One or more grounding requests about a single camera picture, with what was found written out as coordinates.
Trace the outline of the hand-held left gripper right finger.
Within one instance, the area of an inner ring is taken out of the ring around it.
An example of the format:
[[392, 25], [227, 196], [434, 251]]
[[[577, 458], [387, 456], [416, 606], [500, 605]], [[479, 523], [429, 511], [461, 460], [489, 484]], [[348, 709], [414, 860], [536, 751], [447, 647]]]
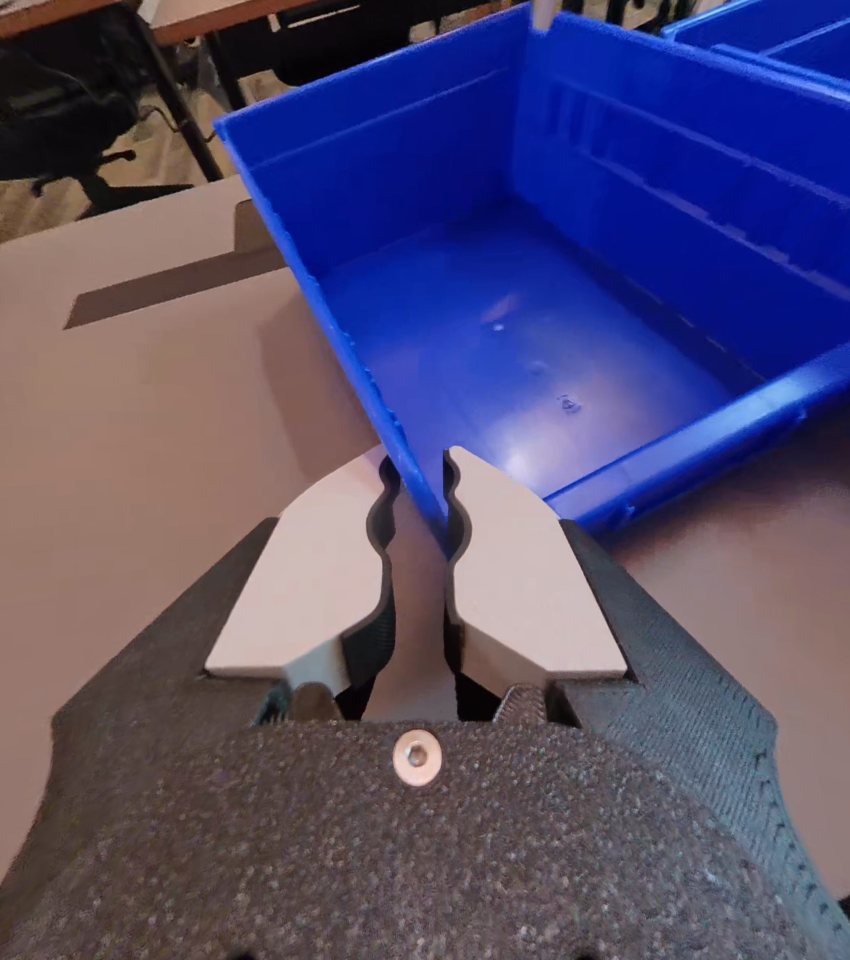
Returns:
[[518, 685], [623, 680], [622, 647], [558, 514], [463, 446], [444, 451], [443, 486], [455, 679], [494, 698]]

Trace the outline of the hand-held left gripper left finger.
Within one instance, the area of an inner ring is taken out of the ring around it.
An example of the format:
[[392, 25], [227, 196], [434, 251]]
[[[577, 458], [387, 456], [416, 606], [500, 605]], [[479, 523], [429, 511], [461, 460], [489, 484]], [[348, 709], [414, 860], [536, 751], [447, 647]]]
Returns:
[[396, 645], [387, 548], [400, 476], [383, 445], [316, 481], [276, 518], [205, 661], [224, 679], [319, 684], [365, 713]]

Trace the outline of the blue plastic bin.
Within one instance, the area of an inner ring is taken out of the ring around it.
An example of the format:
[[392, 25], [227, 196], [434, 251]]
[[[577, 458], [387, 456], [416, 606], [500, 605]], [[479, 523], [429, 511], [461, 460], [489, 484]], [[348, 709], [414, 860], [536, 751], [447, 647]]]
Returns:
[[515, 6], [215, 122], [439, 537], [621, 529], [850, 399], [850, 96]]

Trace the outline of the black office chair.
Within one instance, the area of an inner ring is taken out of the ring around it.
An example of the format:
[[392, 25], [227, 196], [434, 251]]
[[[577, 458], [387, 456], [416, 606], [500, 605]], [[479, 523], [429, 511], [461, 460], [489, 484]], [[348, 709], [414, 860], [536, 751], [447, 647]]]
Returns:
[[135, 158], [133, 150], [108, 150], [138, 123], [141, 95], [111, 70], [82, 76], [0, 45], [0, 182], [29, 181], [38, 198], [46, 186], [74, 180], [90, 203], [84, 219], [152, 199], [148, 187], [110, 186], [100, 174]]

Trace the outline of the stack of blue bins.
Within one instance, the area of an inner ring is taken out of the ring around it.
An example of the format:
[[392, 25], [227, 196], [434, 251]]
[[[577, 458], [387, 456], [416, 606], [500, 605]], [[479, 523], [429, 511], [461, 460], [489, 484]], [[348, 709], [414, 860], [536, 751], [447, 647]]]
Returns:
[[661, 37], [850, 94], [850, 1], [728, 2]]

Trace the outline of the wooden desk with black legs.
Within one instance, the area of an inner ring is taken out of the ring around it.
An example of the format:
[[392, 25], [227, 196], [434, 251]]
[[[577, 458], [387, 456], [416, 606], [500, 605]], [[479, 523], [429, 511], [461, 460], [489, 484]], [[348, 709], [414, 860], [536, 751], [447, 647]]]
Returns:
[[174, 78], [170, 59], [166, 55], [170, 46], [156, 39], [151, 25], [139, 14], [140, 5], [140, 2], [126, 1], [8, 2], [0, 6], [0, 42], [14, 40], [59, 23], [88, 18], [102, 10], [107, 11], [129, 32], [132, 47], [143, 61], [146, 75], [169, 109], [206, 181], [221, 181], [224, 174]]

